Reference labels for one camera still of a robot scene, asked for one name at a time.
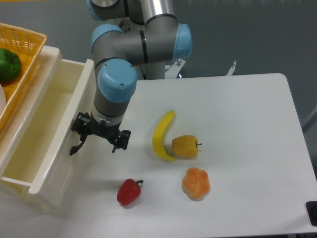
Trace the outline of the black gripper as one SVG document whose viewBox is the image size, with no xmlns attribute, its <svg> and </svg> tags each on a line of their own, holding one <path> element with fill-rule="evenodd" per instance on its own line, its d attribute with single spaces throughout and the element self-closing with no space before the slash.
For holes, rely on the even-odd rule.
<svg viewBox="0 0 317 238">
<path fill-rule="evenodd" d="M 131 135 L 129 130 L 119 130 L 121 117 L 106 117 L 99 113 L 79 112 L 71 126 L 71 130 L 80 135 L 80 141 L 85 141 L 87 136 L 94 134 L 106 139 L 113 145 L 112 153 L 117 149 L 126 150 Z"/>
</svg>

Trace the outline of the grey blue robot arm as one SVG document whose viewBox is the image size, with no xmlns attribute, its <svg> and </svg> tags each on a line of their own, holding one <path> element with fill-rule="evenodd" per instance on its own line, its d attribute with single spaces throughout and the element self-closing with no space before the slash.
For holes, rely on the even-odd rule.
<svg viewBox="0 0 317 238">
<path fill-rule="evenodd" d="M 91 16 L 101 20 L 91 37 L 96 93 L 89 113 L 78 113 L 72 131 L 80 136 L 75 154 L 89 135 L 126 149 L 131 132 L 120 124 L 136 90 L 137 66 L 189 57 L 190 27 L 178 22 L 168 0 L 89 0 Z"/>
</svg>

